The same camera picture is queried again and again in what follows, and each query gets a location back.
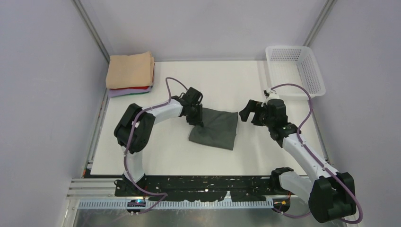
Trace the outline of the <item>dark grey t-shirt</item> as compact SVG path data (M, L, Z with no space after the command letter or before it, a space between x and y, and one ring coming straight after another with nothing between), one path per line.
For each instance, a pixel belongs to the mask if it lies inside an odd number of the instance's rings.
M238 112L203 108L203 126L196 125L188 140L197 144L233 150L238 126Z

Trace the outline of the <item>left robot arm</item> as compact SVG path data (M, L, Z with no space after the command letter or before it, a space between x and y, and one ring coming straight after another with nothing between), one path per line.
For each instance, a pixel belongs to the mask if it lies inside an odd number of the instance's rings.
M161 104L141 107L135 103L128 106L118 122L114 136L117 143L124 148L124 179L128 185L145 192L137 182L145 176L142 167L142 151L147 146L153 127L168 119L184 117L191 126L203 126L203 94L193 87L179 96L170 96Z

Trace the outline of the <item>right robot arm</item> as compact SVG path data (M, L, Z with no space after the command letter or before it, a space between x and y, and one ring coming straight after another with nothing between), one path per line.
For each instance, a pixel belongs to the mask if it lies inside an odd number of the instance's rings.
M303 178L291 168L272 171L274 185L301 198L309 207L316 221L328 221L352 216L357 212L353 177L332 167L308 145L301 130L288 121L286 106L281 99L266 102L249 100L239 112L246 122L253 113L251 123L268 128L270 137L278 143L305 171Z

